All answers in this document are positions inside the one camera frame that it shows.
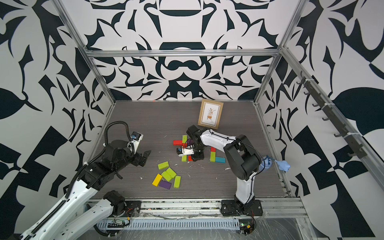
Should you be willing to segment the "yellow block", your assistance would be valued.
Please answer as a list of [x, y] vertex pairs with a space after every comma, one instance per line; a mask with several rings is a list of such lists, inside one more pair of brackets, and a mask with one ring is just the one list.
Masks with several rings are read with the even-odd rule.
[[154, 181], [152, 182], [152, 185], [155, 186], [155, 187], [158, 187], [162, 180], [163, 180], [163, 176], [160, 175], [160, 174], [157, 174], [157, 176], [155, 177]]

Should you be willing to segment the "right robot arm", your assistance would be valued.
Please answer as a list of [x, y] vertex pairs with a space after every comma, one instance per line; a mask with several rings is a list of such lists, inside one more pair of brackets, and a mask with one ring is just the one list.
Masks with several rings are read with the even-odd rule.
[[189, 139], [177, 149], [180, 157], [189, 156], [192, 161], [205, 158], [205, 148], [214, 148], [226, 155], [230, 169], [237, 178], [235, 203], [240, 209], [251, 206], [255, 199], [254, 186], [256, 175], [268, 168], [268, 161], [256, 150], [244, 135], [231, 137], [212, 129], [192, 125], [187, 130]]

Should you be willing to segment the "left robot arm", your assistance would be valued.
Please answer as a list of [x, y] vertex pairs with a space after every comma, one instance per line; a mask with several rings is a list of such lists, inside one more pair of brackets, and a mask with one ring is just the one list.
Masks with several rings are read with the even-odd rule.
[[93, 207], [75, 217], [75, 213], [114, 177], [121, 179], [119, 172], [126, 166], [145, 166], [151, 152], [137, 152], [143, 137], [141, 133], [131, 133], [126, 122], [108, 124], [104, 130], [103, 150], [78, 170], [67, 193], [36, 224], [22, 234], [12, 234], [9, 239], [76, 240], [109, 216], [125, 215], [125, 198], [117, 191], [110, 191]]

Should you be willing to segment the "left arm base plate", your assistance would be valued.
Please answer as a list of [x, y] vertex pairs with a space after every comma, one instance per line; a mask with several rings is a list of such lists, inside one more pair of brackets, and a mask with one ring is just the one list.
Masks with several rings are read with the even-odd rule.
[[141, 211], [141, 201], [125, 201], [124, 211], [121, 217], [134, 217]]

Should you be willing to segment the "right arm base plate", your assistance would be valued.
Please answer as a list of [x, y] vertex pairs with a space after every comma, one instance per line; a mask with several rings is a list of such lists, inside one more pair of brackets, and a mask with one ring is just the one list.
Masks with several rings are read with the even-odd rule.
[[239, 200], [222, 200], [220, 212], [223, 216], [256, 216], [263, 215], [263, 208], [260, 200], [251, 199], [247, 204]]

